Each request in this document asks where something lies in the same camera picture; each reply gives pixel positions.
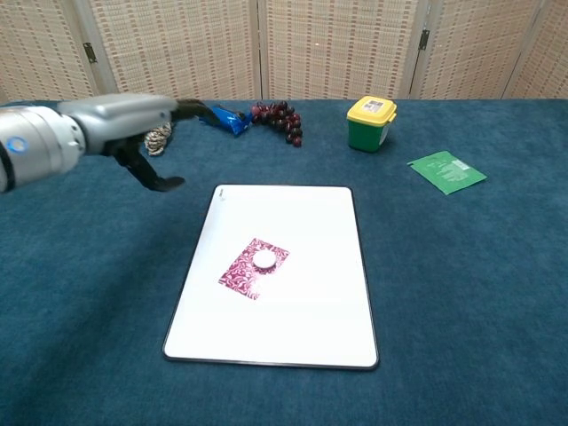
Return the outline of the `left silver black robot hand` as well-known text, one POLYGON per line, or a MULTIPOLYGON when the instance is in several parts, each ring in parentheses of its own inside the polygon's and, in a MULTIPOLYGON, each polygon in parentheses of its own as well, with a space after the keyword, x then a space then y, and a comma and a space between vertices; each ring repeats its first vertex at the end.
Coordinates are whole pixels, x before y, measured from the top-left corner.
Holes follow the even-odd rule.
POLYGON ((168 192, 182 177, 160 177, 139 151, 147 132, 165 123, 203 117, 219 123, 214 112, 198 99, 176 100, 163 95, 120 93, 58 103, 57 111, 79 125, 89 155, 112 156, 145 188, 168 192))

